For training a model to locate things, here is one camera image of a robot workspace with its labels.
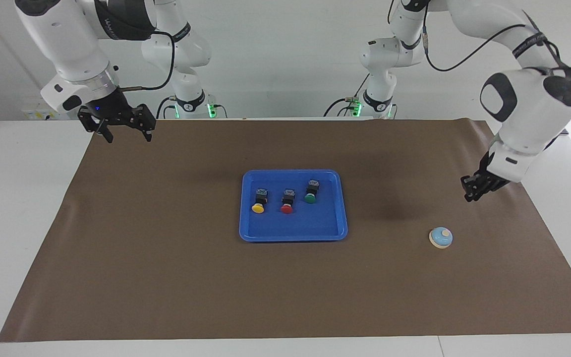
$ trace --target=yellow button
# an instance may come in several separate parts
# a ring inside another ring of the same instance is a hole
[[[252,212],[254,213],[263,213],[265,210],[261,203],[257,203],[256,205],[252,206]]]

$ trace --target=brown mat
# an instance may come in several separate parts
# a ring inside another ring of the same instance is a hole
[[[93,138],[0,341],[571,332],[571,269],[523,187],[463,198],[484,123],[158,125]],[[242,241],[252,169],[336,170],[347,238]]]

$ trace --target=blue and beige round object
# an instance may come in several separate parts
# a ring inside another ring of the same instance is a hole
[[[429,233],[429,240],[435,247],[446,249],[453,243],[453,233],[444,227],[437,227]]]

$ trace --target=white table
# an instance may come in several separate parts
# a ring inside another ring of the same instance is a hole
[[[0,121],[0,329],[90,138],[77,121]],[[571,265],[568,137],[537,160],[524,185]],[[0,357],[55,355],[563,357],[571,334],[0,344]]]

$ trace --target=blue tray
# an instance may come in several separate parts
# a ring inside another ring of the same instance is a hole
[[[308,181],[320,183],[317,203],[306,203]],[[265,212],[252,212],[257,189],[268,190]],[[294,213],[281,212],[285,189],[296,190]],[[239,235],[249,242],[340,241],[347,236],[341,179],[332,170],[253,170],[244,175]]]

